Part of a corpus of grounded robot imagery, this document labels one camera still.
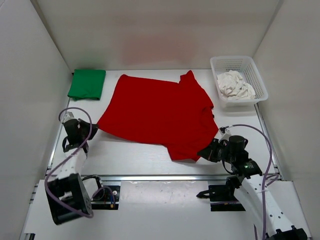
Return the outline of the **green t shirt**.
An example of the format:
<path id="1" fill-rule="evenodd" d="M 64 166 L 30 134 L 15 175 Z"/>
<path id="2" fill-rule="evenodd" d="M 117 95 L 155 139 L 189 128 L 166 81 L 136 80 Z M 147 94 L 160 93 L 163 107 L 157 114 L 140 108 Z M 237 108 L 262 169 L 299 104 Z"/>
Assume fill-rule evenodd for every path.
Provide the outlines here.
<path id="1" fill-rule="evenodd" d="M 75 69 L 67 96 L 74 101 L 101 99 L 106 71 L 101 69 Z"/>

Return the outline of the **red t shirt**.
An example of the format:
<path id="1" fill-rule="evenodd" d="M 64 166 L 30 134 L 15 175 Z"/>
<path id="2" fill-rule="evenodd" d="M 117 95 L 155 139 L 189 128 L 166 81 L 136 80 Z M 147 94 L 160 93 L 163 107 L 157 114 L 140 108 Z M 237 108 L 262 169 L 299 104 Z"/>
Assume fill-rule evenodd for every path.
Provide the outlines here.
<path id="1" fill-rule="evenodd" d="M 213 108 L 191 70 L 179 82 L 123 74 L 97 125 L 128 141 L 163 145 L 173 161 L 197 161 L 219 131 Z"/>

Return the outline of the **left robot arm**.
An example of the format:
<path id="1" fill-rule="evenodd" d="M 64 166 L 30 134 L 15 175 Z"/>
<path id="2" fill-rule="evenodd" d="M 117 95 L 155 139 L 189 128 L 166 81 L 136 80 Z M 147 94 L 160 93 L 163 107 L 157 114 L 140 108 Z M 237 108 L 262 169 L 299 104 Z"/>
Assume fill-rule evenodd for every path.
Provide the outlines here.
<path id="1" fill-rule="evenodd" d="M 81 171 L 88 157 L 89 145 L 86 137 L 91 140 L 98 127 L 82 119 L 67 116 L 62 125 L 67 136 L 62 141 L 62 150 L 71 154 L 78 150 L 66 163 L 62 164 L 57 175 L 49 179 L 45 185 L 46 196 L 53 222 L 61 225 L 80 217 L 92 218 L 91 198 L 100 200 L 105 188 L 96 178 L 82 180 Z"/>

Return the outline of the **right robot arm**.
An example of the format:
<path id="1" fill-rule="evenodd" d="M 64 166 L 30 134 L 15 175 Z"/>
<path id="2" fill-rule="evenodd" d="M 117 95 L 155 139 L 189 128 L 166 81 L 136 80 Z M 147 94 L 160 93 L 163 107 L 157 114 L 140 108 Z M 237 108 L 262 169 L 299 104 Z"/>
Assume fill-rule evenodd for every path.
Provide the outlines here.
<path id="1" fill-rule="evenodd" d="M 213 162 L 231 165 L 224 185 L 210 185 L 197 194 L 209 199 L 216 210 L 244 209 L 250 216 L 255 233 L 263 240 L 306 240 L 307 233 L 297 228 L 281 210 L 258 164 L 246 151 L 248 140 L 239 135 L 213 139 L 198 156 Z"/>

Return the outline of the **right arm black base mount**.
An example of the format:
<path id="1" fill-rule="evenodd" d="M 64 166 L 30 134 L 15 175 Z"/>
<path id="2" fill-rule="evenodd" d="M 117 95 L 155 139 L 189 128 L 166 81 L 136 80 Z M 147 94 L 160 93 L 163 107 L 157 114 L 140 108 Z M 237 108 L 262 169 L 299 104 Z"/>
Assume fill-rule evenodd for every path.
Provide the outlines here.
<path id="1" fill-rule="evenodd" d="M 235 198 L 235 189 L 241 185 L 236 176 L 226 178 L 224 185 L 209 185 L 207 190 L 199 192 L 198 199 L 209 199 L 211 212 L 244 212 L 245 208 Z"/>

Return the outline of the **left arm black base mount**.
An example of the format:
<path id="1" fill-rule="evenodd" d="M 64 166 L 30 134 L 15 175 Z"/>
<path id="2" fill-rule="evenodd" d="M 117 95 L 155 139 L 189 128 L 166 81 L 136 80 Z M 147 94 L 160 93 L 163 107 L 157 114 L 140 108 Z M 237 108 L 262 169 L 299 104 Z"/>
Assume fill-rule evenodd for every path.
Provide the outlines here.
<path id="1" fill-rule="evenodd" d="M 110 185 L 98 175 L 89 175 L 81 178 L 88 195 L 91 197 L 93 210 L 118 210 L 121 186 Z"/>

